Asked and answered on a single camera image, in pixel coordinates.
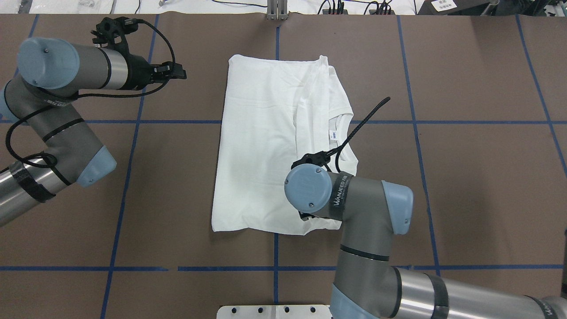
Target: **white t-shirt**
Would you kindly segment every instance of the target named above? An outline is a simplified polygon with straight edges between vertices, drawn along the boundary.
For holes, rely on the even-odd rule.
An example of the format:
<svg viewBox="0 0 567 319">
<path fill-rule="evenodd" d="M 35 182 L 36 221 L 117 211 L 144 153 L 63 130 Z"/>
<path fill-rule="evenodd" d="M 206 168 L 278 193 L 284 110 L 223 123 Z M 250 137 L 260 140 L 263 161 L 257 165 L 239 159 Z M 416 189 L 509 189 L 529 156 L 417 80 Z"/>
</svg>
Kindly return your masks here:
<svg viewBox="0 0 567 319">
<path fill-rule="evenodd" d="M 286 199 L 284 181 L 291 164 L 306 153 L 342 143 L 352 117 L 327 57 L 306 62 L 230 58 L 213 230 L 254 228 L 304 235 L 314 229 L 338 229 L 339 221 L 302 221 Z M 338 141 L 331 139 L 332 131 Z M 341 170 L 354 175 L 357 164 L 350 147 L 345 147 Z M 336 172 L 334 156 L 329 167 Z"/>
</svg>

